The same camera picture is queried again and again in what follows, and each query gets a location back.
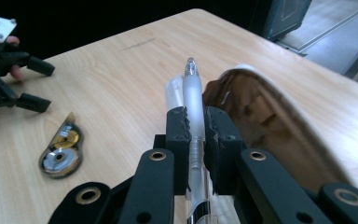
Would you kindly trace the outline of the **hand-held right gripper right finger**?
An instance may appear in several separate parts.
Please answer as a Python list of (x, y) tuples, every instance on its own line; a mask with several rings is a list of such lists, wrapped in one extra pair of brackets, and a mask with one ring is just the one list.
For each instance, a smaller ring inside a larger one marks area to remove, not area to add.
[(205, 110), (206, 147), (204, 162), (213, 183), (213, 193), (233, 195), (237, 185), (236, 159), (243, 140), (226, 111), (207, 106)]

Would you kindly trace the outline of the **clear correction tape dispenser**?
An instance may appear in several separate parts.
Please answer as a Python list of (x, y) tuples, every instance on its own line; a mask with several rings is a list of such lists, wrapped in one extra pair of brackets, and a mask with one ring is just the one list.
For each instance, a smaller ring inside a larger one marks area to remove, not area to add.
[(65, 178), (74, 173), (83, 161), (84, 134), (76, 125), (73, 112), (69, 113), (41, 154), (40, 171), (50, 178)]

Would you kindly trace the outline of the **clear silver pen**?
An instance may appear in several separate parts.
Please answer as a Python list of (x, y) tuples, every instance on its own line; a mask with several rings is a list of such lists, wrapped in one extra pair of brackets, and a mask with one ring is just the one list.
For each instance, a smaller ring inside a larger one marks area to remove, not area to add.
[(208, 172), (203, 161), (205, 124), (202, 86), (198, 67), (193, 58), (188, 58), (186, 62), (183, 96), (191, 135), (188, 159), (187, 199), (189, 200), (189, 212), (187, 224), (213, 224)]

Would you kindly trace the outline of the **dark cabinet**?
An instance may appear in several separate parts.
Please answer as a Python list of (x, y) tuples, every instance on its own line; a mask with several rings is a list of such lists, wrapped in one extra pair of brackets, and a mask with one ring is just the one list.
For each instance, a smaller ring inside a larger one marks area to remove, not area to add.
[(276, 41), (302, 24), (312, 0), (255, 0), (248, 30)]

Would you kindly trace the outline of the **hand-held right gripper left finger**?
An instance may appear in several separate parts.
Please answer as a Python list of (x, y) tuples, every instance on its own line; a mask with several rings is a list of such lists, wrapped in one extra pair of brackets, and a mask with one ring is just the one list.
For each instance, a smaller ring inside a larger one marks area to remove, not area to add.
[(166, 133), (156, 134), (153, 148), (165, 148), (174, 155), (175, 195), (185, 195), (188, 183), (188, 160), (191, 134), (184, 106), (178, 106), (167, 112)]

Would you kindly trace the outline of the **white pencil case brown inside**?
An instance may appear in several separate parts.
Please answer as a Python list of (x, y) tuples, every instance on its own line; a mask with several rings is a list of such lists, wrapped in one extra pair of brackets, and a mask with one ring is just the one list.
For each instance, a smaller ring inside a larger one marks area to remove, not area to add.
[(294, 99), (252, 66), (227, 70), (206, 85), (202, 99), (226, 111), (245, 145), (271, 153), (300, 186), (351, 183)]

